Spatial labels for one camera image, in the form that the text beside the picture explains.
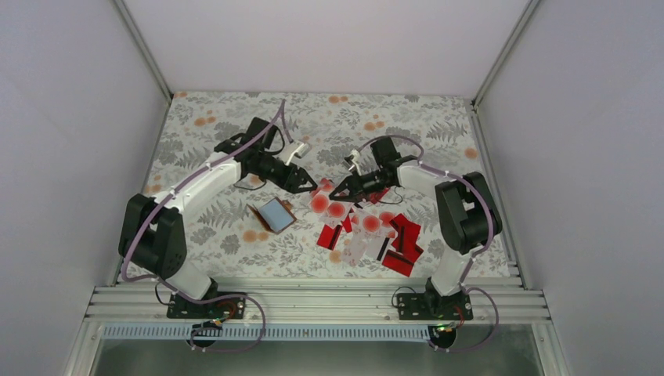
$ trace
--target black mounting bracket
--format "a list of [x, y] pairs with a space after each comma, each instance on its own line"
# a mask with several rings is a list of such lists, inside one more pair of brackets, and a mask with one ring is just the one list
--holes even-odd
[[[244, 292], [237, 291], [217, 291], [217, 283], [212, 281], [212, 285], [207, 290], [207, 293], [201, 300], [213, 299], [222, 295], [246, 295]], [[228, 298], [220, 302], [208, 304], [192, 303], [180, 295], [171, 295], [171, 300], [168, 302], [168, 311], [166, 317], [169, 319], [196, 319], [196, 320], [211, 320], [221, 319], [225, 317], [228, 319], [242, 319], [244, 318], [244, 307], [247, 304], [245, 298]]]
[[402, 321], [420, 321], [420, 320], [455, 320], [461, 319], [461, 314], [464, 315], [464, 320], [473, 319], [473, 309], [471, 298], [462, 293], [457, 292], [454, 295], [440, 297], [441, 303], [437, 305], [437, 309], [431, 307], [430, 298], [428, 293], [412, 294], [403, 293], [396, 295], [397, 310], [399, 311], [399, 320]]

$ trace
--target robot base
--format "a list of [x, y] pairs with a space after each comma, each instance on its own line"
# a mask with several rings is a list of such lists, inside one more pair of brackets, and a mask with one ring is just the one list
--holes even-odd
[[457, 292], [454, 295], [437, 297], [436, 307], [431, 306], [429, 292], [423, 294], [397, 294], [397, 306], [399, 310], [399, 320], [455, 320], [461, 319], [457, 309], [460, 309], [464, 315], [464, 320], [473, 319], [473, 309], [471, 298]]

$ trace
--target black robotic arm joint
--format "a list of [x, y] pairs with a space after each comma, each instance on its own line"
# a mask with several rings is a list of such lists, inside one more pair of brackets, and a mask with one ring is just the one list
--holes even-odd
[[[494, 235], [503, 230], [503, 221], [493, 201], [486, 179], [479, 172], [463, 176], [482, 196], [491, 213]], [[461, 182], [451, 181], [435, 186], [440, 230], [445, 242], [462, 255], [488, 241], [489, 223], [478, 198]], [[466, 209], [464, 203], [472, 204]]]
[[[138, 193], [127, 203], [118, 251], [124, 257], [139, 227], [157, 206], [153, 198]], [[152, 224], [156, 230], [147, 229], [139, 240], [132, 262], [162, 279], [172, 277], [186, 259], [185, 227], [178, 209], [162, 208]]]

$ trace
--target table surface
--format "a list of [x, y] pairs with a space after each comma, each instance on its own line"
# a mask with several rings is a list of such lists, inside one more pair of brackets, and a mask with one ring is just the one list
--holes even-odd
[[[198, 167], [224, 139], [243, 132], [253, 117], [269, 120], [281, 99], [286, 100], [286, 119], [294, 139], [312, 147], [297, 165], [315, 181], [341, 181], [348, 173], [341, 164], [352, 148], [384, 134], [409, 136], [420, 142], [425, 162], [459, 175], [481, 171], [464, 101], [451, 96], [330, 95], [265, 92], [177, 92], [157, 145], [145, 193], [156, 193], [178, 182]], [[416, 147], [395, 141], [402, 155], [417, 155]], [[369, 156], [364, 163], [370, 163]], [[238, 185], [256, 187], [261, 182], [249, 175]], [[417, 192], [398, 188], [401, 204], [369, 208], [403, 213], [422, 226], [417, 243], [424, 253], [412, 277], [428, 277], [446, 248], [438, 224], [435, 203]], [[247, 205], [260, 206], [274, 197], [293, 205], [297, 222], [275, 235], [263, 230]], [[316, 245], [323, 228], [311, 211], [308, 194], [291, 195], [267, 183], [259, 190], [224, 189], [198, 216], [185, 223], [189, 259], [213, 277], [403, 277], [380, 262], [363, 258], [357, 266], [341, 261], [341, 250], [351, 234], [343, 233], [334, 251]], [[394, 190], [383, 198], [396, 202]], [[142, 273], [131, 265], [130, 275]], [[470, 277], [508, 276], [503, 239], [478, 257]]]

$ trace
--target red object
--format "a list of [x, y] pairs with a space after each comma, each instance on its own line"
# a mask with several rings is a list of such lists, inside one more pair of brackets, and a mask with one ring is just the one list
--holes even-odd
[[397, 230], [397, 237], [392, 241], [392, 246], [405, 259], [415, 263], [423, 252], [416, 243], [420, 236], [421, 226], [409, 221], [403, 214], [394, 217], [390, 224]]
[[369, 202], [375, 205], [378, 201], [381, 200], [381, 198], [383, 198], [384, 195], [388, 194], [389, 191], [389, 188], [385, 188], [382, 192], [371, 193], [369, 195]]
[[344, 230], [347, 233], [350, 233], [352, 231], [351, 215], [350, 214], [346, 215], [346, 219], [344, 219], [344, 221], [341, 222], [341, 226], [344, 227]]
[[346, 212], [346, 208], [341, 202], [333, 202], [330, 206], [327, 207], [327, 214], [330, 217], [341, 217]]
[[385, 258], [383, 258], [383, 266], [392, 269], [397, 273], [401, 273], [406, 277], [410, 277], [410, 274], [413, 272], [414, 264], [398, 253], [388, 251]]
[[327, 209], [330, 199], [324, 194], [317, 194], [312, 200], [312, 210], [315, 213], [323, 213]]
[[381, 220], [381, 226], [383, 227], [389, 227], [390, 226], [390, 221], [394, 219], [394, 213], [391, 213], [389, 211], [383, 211], [379, 216], [378, 219]]
[[362, 221], [364, 229], [370, 233], [375, 233], [381, 227], [381, 221], [375, 215], [368, 215]]
[[325, 225], [323, 230], [320, 231], [320, 236], [318, 237], [319, 246], [327, 248], [330, 251], [334, 250], [334, 246], [337, 245], [337, 240], [339, 240], [339, 235], [341, 235], [341, 225], [336, 227], [329, 227]]

